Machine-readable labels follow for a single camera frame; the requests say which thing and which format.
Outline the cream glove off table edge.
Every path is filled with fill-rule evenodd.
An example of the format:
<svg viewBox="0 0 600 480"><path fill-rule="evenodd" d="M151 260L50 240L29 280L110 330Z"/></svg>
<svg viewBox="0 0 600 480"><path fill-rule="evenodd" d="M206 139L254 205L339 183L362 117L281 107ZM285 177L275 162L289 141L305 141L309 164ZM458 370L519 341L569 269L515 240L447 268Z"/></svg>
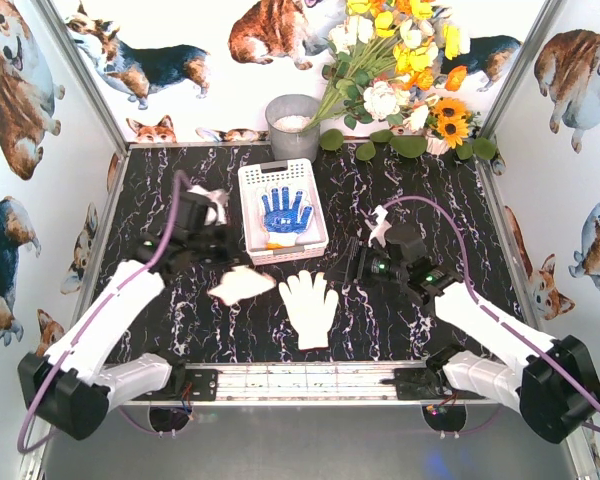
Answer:
<svg viewBox="0 0 600 480"><path fill-rule="evenodd" d="M231 306L241 300L263 294L273 289L276 284L276 280L270 275L240 265L224 273L219 283L211 288L208 294L221 300L224 305Z"/></svg>

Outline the yellow palm glove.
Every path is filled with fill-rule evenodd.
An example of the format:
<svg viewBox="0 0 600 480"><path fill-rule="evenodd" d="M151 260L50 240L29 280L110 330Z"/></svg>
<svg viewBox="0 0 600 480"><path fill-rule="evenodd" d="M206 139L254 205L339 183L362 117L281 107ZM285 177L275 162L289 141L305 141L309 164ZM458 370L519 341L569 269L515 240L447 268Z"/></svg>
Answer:
<svg viewBox="0 0 600 480"><path fill-rule="evenodd" d="M266 241L266 248L270 250L291 248L296 245L298 233L279 233L269 232Z"/></svg>

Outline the blue dotted work glove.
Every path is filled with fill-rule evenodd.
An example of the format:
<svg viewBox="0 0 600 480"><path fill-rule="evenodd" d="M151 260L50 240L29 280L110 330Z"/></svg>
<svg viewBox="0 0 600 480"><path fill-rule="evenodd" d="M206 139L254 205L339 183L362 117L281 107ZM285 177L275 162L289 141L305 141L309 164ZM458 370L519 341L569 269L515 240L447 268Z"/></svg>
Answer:
<svg viewBox="0 0 600 480"><path fill-rule="evenodd" d="M288 186L274 187L262 193L262 221L266 232L304 233L311 222L313 206L303 190L291 195Z"/></svg>

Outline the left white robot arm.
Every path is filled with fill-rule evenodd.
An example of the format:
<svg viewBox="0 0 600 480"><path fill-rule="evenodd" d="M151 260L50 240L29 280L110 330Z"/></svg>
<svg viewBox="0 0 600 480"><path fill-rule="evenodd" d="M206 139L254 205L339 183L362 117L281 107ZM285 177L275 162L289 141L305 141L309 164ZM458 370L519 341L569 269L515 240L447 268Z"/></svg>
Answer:
<svg viewBox="0 0 600 480"><path fill-rule="evenodd" d="M17 372L29 417L83 440L110 411L169 384L173 364L158 354L112 368L105 361L168 281L194 264L230 261L227 205L223 190L194 186L179 193L164 232L143 234L80 320L44 354L22 358Z"/></svg>

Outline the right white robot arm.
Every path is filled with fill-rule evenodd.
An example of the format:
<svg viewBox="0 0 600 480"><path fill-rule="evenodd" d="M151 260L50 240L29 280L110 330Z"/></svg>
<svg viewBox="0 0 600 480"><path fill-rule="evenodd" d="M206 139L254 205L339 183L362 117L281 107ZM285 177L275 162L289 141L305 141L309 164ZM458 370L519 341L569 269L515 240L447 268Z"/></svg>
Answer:
<svg viewBox="0 0 600 480"><path fill-rule="evenodd" d="M431 259L410 225L388 227L369 242L350 239L326 277L343 285L394 284L411 304L480 343L492 359L451 345L427 366L451 388L517 412L550 443L589 427L600 412L600 382L583 342L538 331L476 294L457 271Z"/></svg>

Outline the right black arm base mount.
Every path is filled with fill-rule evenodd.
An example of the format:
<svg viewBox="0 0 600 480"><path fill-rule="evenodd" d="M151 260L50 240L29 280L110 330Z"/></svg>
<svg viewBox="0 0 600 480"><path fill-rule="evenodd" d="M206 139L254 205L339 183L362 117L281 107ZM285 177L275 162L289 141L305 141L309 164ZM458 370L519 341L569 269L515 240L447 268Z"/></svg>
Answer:
<svg viewBox="0 0 600 480"><path fill-rule="evenodd" d="M394 387L398 400L445 399L455 393L460 400L478 400L479 395L452 387L443 373L443 364L457 353L467 350L460 345L445 347L428 357L422 367L395 368L380 383Z"/></svg>

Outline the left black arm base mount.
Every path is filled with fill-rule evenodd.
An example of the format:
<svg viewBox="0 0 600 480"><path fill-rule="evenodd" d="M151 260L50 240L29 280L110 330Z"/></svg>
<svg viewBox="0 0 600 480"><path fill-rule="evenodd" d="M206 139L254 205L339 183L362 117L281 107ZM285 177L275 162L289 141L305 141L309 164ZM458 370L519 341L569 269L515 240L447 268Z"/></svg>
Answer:
<svg viewBox="0 0 600 480"><path fill-rule="evenodd" d="M135 401L214 401L219 371L213 368L189 368L184 364L172 368L167 384L161 390L145 393Z"/></svg>

